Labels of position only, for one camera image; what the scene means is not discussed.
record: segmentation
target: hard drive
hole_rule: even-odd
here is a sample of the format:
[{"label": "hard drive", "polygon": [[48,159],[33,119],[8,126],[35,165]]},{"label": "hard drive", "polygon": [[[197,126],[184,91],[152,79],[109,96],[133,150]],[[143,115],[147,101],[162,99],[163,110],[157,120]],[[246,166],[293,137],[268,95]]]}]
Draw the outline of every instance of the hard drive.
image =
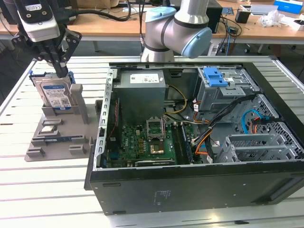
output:
[{"label": "hard drive", "polygon": [[56,74],[30,76],[37,88],[45,107],[53,107],[54,111],[68,111],[77,105],[70,95],[70,87],[74,83],[73,73],[58,78]]}]

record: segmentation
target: motherboard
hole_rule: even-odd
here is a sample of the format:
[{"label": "motherboard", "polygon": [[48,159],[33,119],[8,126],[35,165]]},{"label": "motherboard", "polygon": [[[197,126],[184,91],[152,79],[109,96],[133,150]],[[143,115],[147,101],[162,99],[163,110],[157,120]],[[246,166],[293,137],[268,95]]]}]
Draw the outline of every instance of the motherboard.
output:
[{"label": "motherboard", "polygon": [[[121,147],[109,151],[107,167],[176,165],[181,162],[190,164],[193,160],[190,142],[194,137],[191,124],[147,121],[146,125],[123,125]],[[189,153],[183,155],[187,147]]]}]

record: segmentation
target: blue box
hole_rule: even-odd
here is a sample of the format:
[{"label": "blue box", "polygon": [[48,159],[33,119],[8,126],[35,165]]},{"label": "blue box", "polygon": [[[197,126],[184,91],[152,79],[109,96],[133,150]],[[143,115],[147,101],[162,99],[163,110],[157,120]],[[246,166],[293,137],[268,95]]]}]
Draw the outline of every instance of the blue box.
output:
[{"label": "blue box", "polygon": [[294,0],[275,0],[274,5],[278,6],[277,10],[299,14],[303,2]]}]

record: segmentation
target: green motherboard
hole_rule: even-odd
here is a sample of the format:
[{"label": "green motherboard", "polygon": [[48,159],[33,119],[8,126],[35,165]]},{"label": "green motherboard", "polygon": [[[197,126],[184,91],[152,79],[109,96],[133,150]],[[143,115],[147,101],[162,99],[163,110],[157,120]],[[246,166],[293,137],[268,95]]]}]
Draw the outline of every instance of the green motherboard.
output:
[{"label": "green motherboard", "polygon": [[[112,168],[132,167],[137,161],[168,160],[172,165],[177,164],[174,149],[173,124],[166,124],[163,138],[149,139],[146,125],[124,125],[122,129],[121,148],[110,151],[107,156],[107,166]],[[188,142],[195,137],[191,124],[184,125]],[[157,124],[149,125],[149,135],[162,133]]]}]

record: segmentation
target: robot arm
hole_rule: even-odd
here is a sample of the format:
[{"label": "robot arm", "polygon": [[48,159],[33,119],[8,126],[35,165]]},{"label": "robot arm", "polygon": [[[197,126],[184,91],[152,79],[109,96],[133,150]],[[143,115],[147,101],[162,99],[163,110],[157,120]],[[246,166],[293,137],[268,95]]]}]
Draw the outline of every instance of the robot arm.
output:
[{"label": "robot arm", "polygon": [[145,49],[142,62],[174,61],[173,51],[196,58],[209,46],[208,0],[182,0],[180,10],[157,7],[146,14]]},{"label": "robot arm", "polygon": [[[68,74],[67,61],[81,40],[81,34],[67,29],[69,17],[58,5],[47,0],[6,0],[5,4],[18,24],[19,33],[12,42],[38,60],[52,64],[59,78]],[[62,49],[66,39],[68,49]]]}]

